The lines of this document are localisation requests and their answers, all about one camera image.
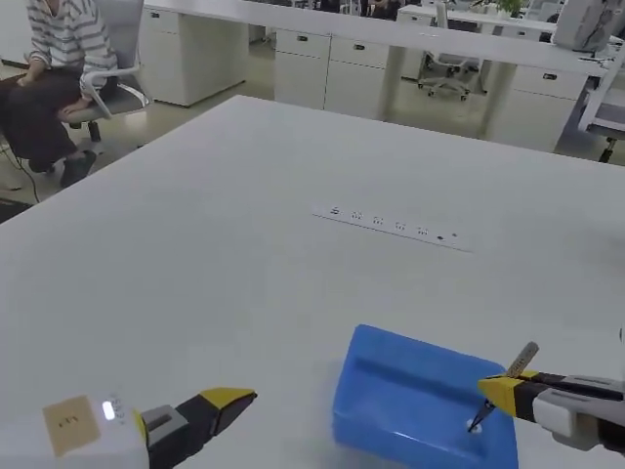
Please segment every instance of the paper label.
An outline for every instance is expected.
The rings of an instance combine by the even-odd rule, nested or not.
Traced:
[[[87,396],[48,405],[43,416],[55,457],[63,457],[100,438],[100,427]]]

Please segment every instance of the blue plastic container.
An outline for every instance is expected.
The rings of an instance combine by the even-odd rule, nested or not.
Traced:
[[[495,409],[468,433],[483,404],[478,380],[497,363],[360,325],[334,397],[334,438],[420,469],[517,469],[513,419]]]

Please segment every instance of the power strip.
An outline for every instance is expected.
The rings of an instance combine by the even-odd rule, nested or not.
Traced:
[[[312,210],[312,214],[315,217],[347,223],[376,232],[417,239],[459,251],[473,252],[469,240],[457,232],[437,230],[431,226],[420,225],[405,219],[386,217],[379,213],[364,210],[352,210],[340,205],[316,207]]]

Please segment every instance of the gray office chair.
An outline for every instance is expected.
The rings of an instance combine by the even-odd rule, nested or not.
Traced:
[[[447,19],[447,4],[437,1],[437,27],[449,28]],[[446,74],[442,77],[425,78],[418,82],[419,88],[430,86],[428,96],[434,96],[442,88],[450,89],[460,94],[460,100],[465,101],[475,87],[475,83],[465,83],[456,78],[458,73],[466,73],[470,69],[479,69],[479,61],[468,57],[453,56],[449,54],[439,54],[428,52],[428,57],[437,65],[446,67]]]
[[[143,110],[151,99],[141,83],[141,64],[137,52],[144,0],[95,1],[108,26],[111,46],[117,53],[118,69],[89,73],[85,77],[85,86],[94,102],[84,110],[73,112],[63,121],[73,129],[79,129],[86,123],[90,139],[79,147],[102,154],[106,149],[102,143],[98,120]],[[119,79],[117,90],[105,102],[94,89],[93,82],[99,77],[112,76]]]
[[[577,125],[578,129],[607,139],[607,147],[599,157],[599,163],[608,163],[619,140],[625,140],[625,90],[614,87],[618,75],[622,75],[625,62],[625,46],[614,58],[597,89],[587,92],[587,99]]]

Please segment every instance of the black cable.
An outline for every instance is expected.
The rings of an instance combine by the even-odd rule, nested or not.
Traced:
[[[9,162],[11,163],[11,166],[13,166],[16,169],[19,169],[20,171],[23,172],[23,174],[26,175],[26,177],[30,181],[30,184],[32,185],[32,194],[35,197],[35,200],[37,201],[37,203],[41,202],[41,200],[39,200],[39,194],[37,193],[37,183],[35,183],[35,180],[30,175],[30,173],[26,170],[26,168],[23,167],[23,165],[21,164],[21,160],[16,157],[16,164],[17,164],[17,166],[16,166],[14,164],[13,160],[11,159],[11,157],[9,156],[9,154],[7,153],[7,149],[6,148],[0,148],[0,151],[9,160]]]

